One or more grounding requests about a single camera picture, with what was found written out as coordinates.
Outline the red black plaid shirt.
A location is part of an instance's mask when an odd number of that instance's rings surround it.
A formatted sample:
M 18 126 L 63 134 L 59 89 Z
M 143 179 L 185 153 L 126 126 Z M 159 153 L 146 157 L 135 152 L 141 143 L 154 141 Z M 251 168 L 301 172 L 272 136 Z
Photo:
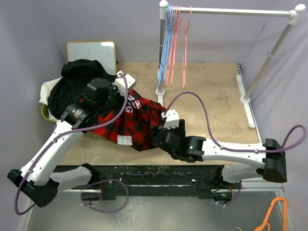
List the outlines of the red black plaid shirt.
M 134 89 L 122 115 L 106 127 L 92 130 L 119 145 L 128 145 L 137 151 L 154 149 L 152 127 L 164 124 L 161 114 L 166 110 L 160 103 L 146 99 Z

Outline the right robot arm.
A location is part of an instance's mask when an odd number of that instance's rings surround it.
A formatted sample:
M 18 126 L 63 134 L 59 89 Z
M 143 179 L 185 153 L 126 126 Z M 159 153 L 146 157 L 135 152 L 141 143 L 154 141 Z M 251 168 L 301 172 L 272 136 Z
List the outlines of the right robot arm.
M 178 127 L 152 127 L 154 146 L 171 155 L 175 160 L 187 163 L 197 161 L 229 161 L 214 176 L 219 188 L 226 188 L 245 179 L 262 177 L 274 183 L 287 182 L 285 152 L 274 139 L 265 143 L 243 144 L 222 142 L 215 144 L 211 139 L 185 135 L 185 121 L 181 119 Z

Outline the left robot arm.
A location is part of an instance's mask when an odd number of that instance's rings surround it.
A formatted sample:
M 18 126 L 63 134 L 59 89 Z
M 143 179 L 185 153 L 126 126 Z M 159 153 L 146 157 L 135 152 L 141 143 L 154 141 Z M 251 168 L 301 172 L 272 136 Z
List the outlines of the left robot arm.
M 16 214 L 21 193 L 34 205 L 45 207 L 57 194 L 78 187 L 89 189 L 103 181 L 100 172 L 90 164 L 57 173 L 58 163 L 67 151 L 87 131 L 106 127 L 124 112 L 129 91 L 136 85 L 130 75 L 118 73 L 113 82 L 95 78 L 87 84 L 85 92 L 68 106 L 56 123 L 56 128 L 37 154 L 20 170 L 12 169 L 7 178 L 17 187 L 14 199 Z

